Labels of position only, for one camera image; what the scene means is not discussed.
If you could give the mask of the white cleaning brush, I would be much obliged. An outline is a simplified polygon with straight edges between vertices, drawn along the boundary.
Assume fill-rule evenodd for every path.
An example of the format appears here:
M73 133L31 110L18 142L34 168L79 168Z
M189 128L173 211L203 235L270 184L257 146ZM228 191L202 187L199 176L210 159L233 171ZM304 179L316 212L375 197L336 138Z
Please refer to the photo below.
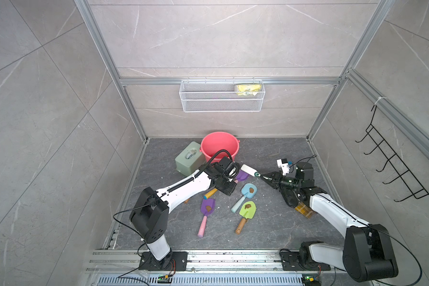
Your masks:
M243 164L241 166L241 171L243 171L244 173L246 173L252 177L261 177L261 174L256 169L254 169L254 168L252 168L246 164Z

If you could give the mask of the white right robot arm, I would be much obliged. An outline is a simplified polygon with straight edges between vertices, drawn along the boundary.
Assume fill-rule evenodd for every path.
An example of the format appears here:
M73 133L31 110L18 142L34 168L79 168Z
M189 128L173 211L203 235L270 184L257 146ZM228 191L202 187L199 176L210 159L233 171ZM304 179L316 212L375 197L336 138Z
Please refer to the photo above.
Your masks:
M254 172L271 188L282 195L292 208L303 205L327 220L343 236L342 247L322 241L302 243L299 262L323 263L345 271L356 282L376 281L386 285L387 278L399 274L399 265L393 243L408 251L404 243L389 234L381 224L371 224L336 202L324 189L315 185L313 166L309 157L290 165L295 169L293 177L283 170L269 173Z

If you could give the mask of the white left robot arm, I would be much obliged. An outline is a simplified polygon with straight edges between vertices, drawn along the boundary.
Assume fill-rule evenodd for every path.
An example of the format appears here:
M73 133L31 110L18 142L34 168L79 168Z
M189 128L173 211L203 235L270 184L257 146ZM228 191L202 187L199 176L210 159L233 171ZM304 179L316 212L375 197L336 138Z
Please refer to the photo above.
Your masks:
M230 196L237 186L235 178L239 172L240 165L230 152L221 149L187 178L156 191L144 189L135 206L124 211L130 213L130 229L144 240L159 269L169 265L176 268L165 237L169 214L192 196L211 188Z

